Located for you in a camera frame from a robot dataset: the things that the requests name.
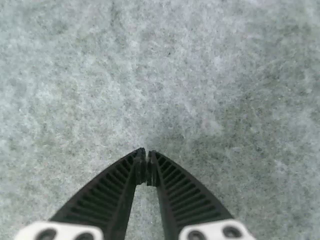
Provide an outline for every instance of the screw hole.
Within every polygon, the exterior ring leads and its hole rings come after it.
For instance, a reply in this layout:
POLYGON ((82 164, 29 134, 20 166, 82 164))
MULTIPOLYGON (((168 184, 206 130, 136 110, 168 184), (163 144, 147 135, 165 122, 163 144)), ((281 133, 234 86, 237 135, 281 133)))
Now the screw hole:
POLYGON ((56 230, 54 230, 53 228, 48 228, 40 232, 35 239, 36 240, 53 240, 55 239, 56 234, 57 234, 56 230))
POLYGON ((206 240, 206 237, 200 231, 191 231, 188 234, 188 240, 206 240))
POLYGON ((242 234, 239 231, 239 229, 233 227, 233 226, 226 226, 223 229, 223 234, 229 238, 229 239, 237 239, 237 238, 241 238, 242 234))
POLYGON ((94 236, 91 233, 82 233, 75 240, 94 240, 94 236))

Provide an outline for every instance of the gray carpet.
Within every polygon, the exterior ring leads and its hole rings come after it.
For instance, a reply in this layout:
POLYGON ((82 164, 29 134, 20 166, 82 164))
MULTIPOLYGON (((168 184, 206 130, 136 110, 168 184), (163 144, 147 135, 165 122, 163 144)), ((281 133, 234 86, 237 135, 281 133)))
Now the gray carpet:
MULTIPOLYGON (((320 239, 320 1, 2 0, 0 239, 138 147, 259 240, 320 239)), ((162 240, 138 187, 127 240, 162 240)))

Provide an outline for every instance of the bracket hole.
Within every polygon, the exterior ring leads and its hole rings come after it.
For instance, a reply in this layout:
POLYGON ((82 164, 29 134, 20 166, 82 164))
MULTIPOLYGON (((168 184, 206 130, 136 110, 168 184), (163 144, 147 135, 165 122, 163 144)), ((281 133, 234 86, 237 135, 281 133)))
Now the bracket hole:
POLYGON ((56 234, 57 234, 56 230, 54 230, 53 228, 48 228, 40 232, 35 238, 35 240, 53 240, 55 239, 56 234))
POLYGON ((188 234, 188 240, 206 240, 206 237, 200 231, 191 231, 188 234))
POLYGON ((79 236, 76 237, 75 240, 94 240, 94 236, 91 233, 81 233, 79 236))
POLYGON ((239 229, 233 226, 226 226, 223 229, 223 234, 228 238, 228 239, 238 239, 242 237, 242 234, 239 229))

